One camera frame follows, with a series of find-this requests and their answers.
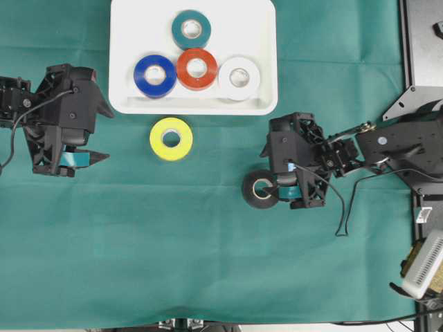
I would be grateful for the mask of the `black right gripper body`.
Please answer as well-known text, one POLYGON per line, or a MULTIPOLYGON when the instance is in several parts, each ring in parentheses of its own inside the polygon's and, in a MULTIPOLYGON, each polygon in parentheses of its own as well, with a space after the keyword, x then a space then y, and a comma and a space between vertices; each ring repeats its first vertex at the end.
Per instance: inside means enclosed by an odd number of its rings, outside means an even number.
POLYGON ((359 166, 359 151, 351 138, 326 138, 311 113, 292 113, 269 121, 268 158, 271 195, 292 210, 325 204, 328 182, 359 166))

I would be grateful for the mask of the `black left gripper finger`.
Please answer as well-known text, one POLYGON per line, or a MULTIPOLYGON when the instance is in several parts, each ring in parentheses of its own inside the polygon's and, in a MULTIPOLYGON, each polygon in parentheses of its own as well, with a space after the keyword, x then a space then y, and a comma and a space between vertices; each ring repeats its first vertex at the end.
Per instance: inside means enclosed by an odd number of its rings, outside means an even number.
POLYGON ((93 99, 96 113, 106 117, 106 118, 114 118, 114 113, 111 110, 111 107, 108 105, 105 100, 100 87, 96 84, 94 86, 93 99))
POLYGON ((60 167, 70 167, 73 169, 90 167, 96 163, 108 159, 109 154, 102 154, 96 151, 63 151, 60 159, 60 167))

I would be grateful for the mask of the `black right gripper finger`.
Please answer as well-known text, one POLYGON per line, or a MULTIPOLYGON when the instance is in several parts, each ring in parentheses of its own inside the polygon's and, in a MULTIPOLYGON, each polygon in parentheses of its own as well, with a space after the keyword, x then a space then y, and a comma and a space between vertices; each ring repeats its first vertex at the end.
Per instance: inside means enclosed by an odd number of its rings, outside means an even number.
POLYGON ((260 158, 269 158, 271 156, 272 148, 269 143, 265 144, 262 152, 260 153, 260 158))
POLYGON ((300 198, 300 188, 296 185, 263 187, 262 191, 262 199, 267 201, 295 201, 300 198))

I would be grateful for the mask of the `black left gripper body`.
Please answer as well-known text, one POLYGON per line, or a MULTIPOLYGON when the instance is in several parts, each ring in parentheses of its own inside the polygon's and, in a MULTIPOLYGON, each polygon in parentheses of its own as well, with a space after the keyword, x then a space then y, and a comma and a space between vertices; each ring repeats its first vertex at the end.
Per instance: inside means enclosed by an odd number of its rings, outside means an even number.
POLYGON ((30 81, 22 81, 22 128, 35 174, 73 177, 78 169, 60 167, 62 152, 90 151, 84 148, 86 145, 68 145, 59 125, 60 102, 66 94, 72 93, 72 90, 62 91, 60 85, 71 67, 82 66, 49 66, 35 92, 30 89, 30 81))

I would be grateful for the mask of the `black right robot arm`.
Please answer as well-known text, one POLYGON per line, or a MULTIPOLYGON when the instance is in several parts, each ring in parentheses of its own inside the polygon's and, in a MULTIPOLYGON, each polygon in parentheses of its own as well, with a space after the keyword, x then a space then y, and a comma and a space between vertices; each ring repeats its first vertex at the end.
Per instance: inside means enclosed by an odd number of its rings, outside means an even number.
POLYGON ((417 194, 442 195, 442 112, 435 105, 429 102, 389 124, 366 122, 330 136, 312 113, 270 120, 261 153, 270 164, 264 192, 280 200, 282 188, 297 187, 299 195, 285 199, 291 208, 318 207, 331 177, 389 169, 417 194))

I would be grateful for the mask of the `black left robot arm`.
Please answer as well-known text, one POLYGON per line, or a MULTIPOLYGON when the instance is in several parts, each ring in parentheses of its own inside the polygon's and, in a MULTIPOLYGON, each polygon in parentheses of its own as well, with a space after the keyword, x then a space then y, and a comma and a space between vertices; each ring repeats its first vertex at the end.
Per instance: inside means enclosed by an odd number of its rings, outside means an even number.
POLYGON ((109 154, 85 148, 97 115, 114 117, 92 68, 49 66, 36 91, 20 77, 1 78, 1 127, 12 138, 23 129, 35 174, 73 177, 106 160, 109 154))

